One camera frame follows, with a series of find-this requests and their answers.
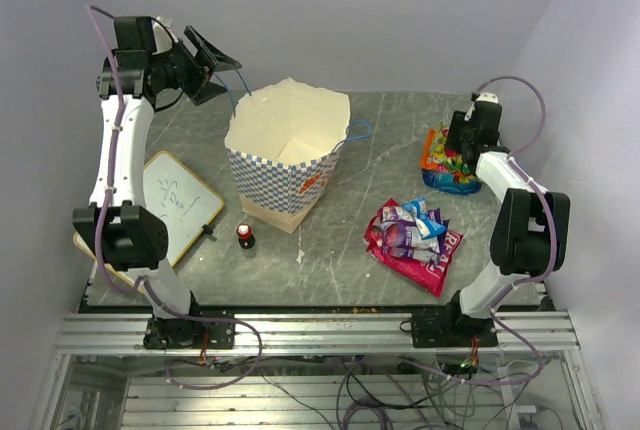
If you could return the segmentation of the orange Fox's candy bag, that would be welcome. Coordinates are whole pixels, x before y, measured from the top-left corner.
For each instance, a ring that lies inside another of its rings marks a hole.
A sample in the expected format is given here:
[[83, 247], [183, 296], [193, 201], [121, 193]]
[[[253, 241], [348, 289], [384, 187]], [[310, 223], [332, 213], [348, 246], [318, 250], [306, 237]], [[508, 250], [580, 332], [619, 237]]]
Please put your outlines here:
[[449, 167], [445, 165], [447, 155], [445, 152], [446, 136], [440, 129], [431, 128], [427, 132], [421, 157], [421, 169], [437, 173], [448, 173]]

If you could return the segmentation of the green yellow candy bag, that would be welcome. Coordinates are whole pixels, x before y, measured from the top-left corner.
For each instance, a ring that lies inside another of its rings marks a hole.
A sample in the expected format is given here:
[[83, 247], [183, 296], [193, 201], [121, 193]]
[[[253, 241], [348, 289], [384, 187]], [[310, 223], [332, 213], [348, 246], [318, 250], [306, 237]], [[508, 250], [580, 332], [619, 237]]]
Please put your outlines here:
[[[444, 123], [441, 123], [438, 129], [440, 129], [442, 133], [446, 136], [446, 142], [447, 142], [447, 138], [449, 136], [449, 128]], [[448, 166], [450, 169], [448, 173], [454, 174], [460, 180], [476, 179], [471, 174], [469, 167], [462, 162], [462, 156], [454, 150], [447, 149], [446, 143], [445, 143], [445, 152], [447, 155], [445, 165]]]

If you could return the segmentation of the blue fruit candy bag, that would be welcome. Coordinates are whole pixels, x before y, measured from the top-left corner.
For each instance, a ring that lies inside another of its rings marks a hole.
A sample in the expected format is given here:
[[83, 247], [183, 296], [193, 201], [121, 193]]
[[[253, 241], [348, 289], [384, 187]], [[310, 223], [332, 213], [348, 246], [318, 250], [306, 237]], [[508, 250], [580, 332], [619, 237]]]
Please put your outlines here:
[[477, 179], [460, 180], [454, 174], [435, 170], [422, 170], [422, 179], [428, 187], [452, 195], [471, 195], [482, 188], [482, 183]]

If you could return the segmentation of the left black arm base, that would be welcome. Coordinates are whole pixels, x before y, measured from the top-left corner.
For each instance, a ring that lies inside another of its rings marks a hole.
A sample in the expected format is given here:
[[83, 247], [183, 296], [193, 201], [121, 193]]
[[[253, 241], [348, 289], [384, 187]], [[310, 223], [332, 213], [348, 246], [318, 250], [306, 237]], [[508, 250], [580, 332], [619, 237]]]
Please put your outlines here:
[[196, 322], [152, 316], [145, 329], [147, 350], [231, 349], [235, 339], [233, 323]]

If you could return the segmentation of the blue checkered paper bag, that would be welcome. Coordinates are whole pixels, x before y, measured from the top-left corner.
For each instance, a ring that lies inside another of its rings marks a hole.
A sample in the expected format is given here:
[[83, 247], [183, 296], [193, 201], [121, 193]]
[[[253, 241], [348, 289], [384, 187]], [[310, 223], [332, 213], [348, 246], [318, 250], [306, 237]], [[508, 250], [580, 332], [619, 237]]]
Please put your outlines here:
[[345, 93], [286, 78], [244, 95], [224, 139], [242, 211], [288, 234], [311, 211], [344, 147], [372, 134]]

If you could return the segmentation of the pink snack bag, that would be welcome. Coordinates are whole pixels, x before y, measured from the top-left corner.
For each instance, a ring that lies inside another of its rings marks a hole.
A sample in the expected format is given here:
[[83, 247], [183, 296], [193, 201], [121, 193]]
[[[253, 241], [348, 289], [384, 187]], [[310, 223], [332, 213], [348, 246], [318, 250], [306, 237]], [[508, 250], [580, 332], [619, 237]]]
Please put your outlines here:
[[[390, 199], [388, 206], [397, 206], [396, 201]], [[448, 229], [449, 221], [445, 221], [446, 232], [438, 237], [441, 245], [441, 253], [429, 261], [413, 258], [397, 258], [393, 250], [387, 252], [382, 246], [382, 234], [379, 228], [381, 220], [381, 207], [376, 216], [369, 222], [364, 234], [367, 244], [366, 251], [376, 260], [387, 266], [402, 277], [416, 283], [435, 297], [442, 294], [447, 269], [452, 261], [454, 252], [459, 247], [464, 236]]]

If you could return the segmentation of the blue white snack packet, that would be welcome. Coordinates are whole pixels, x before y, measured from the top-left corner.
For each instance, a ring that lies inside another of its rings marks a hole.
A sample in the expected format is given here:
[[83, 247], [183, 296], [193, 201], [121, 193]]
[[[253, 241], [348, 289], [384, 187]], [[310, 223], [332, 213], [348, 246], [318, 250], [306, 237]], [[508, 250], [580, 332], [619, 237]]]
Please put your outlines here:
[[425, 198], [417, 198], [402, 204], [402, 208], [413, 217], [422, 240], [438, 237], [446, 232], [444, 224], [427, 215], [428, 208]]

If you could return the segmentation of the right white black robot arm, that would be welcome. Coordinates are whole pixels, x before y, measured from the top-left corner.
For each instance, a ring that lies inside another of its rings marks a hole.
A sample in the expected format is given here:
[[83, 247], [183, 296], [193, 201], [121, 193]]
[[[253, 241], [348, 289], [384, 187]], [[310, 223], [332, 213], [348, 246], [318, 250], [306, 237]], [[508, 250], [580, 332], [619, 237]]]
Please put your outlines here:
[[570, 199], [539, 185], [499, 144], [501, 116], [496, 95], [475, 94], [471, 108], [452, 117], [445, 143], [500, 204], [489, 263], [451, 298], [440, 323], [442, 337], [455, 346], [485, 327], [512, 290], [544, 279], [564, 262]]

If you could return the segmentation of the purple snack packet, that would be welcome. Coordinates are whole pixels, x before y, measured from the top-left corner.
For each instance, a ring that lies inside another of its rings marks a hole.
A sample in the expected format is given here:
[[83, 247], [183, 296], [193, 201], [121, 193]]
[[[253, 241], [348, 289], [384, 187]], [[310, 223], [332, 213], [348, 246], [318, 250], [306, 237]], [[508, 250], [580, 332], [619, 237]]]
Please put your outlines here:
[[441, 253], [439, 236], [422, 240], [413, 217], [401, 206], [383, 207], [379, 228], [381, 246], [393, 250], [397, 258], [429, 261]]

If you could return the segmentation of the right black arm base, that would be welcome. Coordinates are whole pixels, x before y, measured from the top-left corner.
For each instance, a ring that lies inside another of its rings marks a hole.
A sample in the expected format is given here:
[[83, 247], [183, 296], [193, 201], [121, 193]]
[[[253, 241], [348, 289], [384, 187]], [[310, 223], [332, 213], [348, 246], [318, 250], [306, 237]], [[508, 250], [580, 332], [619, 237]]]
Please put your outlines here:
[[413, 314], [410, 334], [415, 348], [470, 348], [475, 341], [480, 348], [496, 347], [498, 338], [491, 319], [447, 316], [436, 310]]

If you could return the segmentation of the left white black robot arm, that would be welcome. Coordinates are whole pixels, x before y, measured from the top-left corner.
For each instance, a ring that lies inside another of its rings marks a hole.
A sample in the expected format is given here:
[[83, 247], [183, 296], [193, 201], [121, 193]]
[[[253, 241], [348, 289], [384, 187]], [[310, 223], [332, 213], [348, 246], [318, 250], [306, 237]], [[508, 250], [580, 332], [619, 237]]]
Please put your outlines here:
[[132, 284], [115, 291], [143, 293], [153, 321], [168, 326], [178, 345], [192, 347], [202, 339], [207, 319], [167, 259], [166, 223], [145, 202], [148, 132], [160, 93], [179, 90], [201, 105], [227, 91], [213, 76], [242, 65], [192, 26], [177, 37], [151, 16], [111, 21], [115, 42], [105, 46], [96, 82], [103, 124], [99, 168], [89, 202], [74, 209], [72, 223], [106, 282], [114, 285], [116, 272], [131, 274]]

